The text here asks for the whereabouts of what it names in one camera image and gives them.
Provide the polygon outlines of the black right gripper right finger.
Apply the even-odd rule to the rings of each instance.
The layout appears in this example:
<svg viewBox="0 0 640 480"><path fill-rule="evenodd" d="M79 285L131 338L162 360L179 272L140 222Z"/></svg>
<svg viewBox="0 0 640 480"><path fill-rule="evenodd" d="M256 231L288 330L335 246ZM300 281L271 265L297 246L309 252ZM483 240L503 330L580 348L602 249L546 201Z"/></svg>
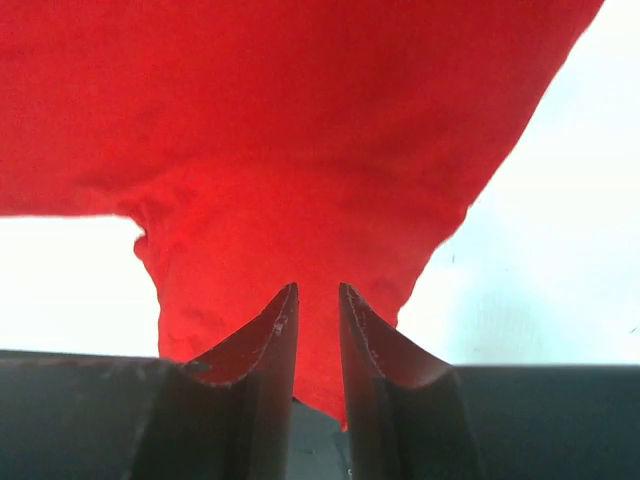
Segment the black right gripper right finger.
<svg viewBox="0 0 640 480"><path fill-rule="evenodd" d="M339 288L340 349L355 479L482 479L454 368Z"/></svg>

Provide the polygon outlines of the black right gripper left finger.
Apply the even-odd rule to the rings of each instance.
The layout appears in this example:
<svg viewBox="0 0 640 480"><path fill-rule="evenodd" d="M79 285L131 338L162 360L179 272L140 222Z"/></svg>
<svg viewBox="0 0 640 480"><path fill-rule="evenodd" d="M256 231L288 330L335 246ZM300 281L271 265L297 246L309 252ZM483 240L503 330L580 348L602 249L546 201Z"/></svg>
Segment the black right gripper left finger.
<svg viewBox="0 0 640 480"><path fill-rule="evenodd" d="M184 364L213 395L186 479L286 475L299 323L299 289L285 285L249 323Z"/></svg>

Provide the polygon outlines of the red t shirt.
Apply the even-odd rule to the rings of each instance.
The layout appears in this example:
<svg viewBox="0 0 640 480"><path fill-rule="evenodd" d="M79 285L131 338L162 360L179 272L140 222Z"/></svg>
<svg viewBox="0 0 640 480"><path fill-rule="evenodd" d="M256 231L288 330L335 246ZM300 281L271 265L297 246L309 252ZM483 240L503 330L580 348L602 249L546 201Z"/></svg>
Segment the red t shirt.
<svg viewBox="0 0 640 480"><path fill-rule="evenodd" d="M395 323L597 1L5 1L1 212L118 215L186 361L300 288L294 394L344 420L337 290Z"/></svg>

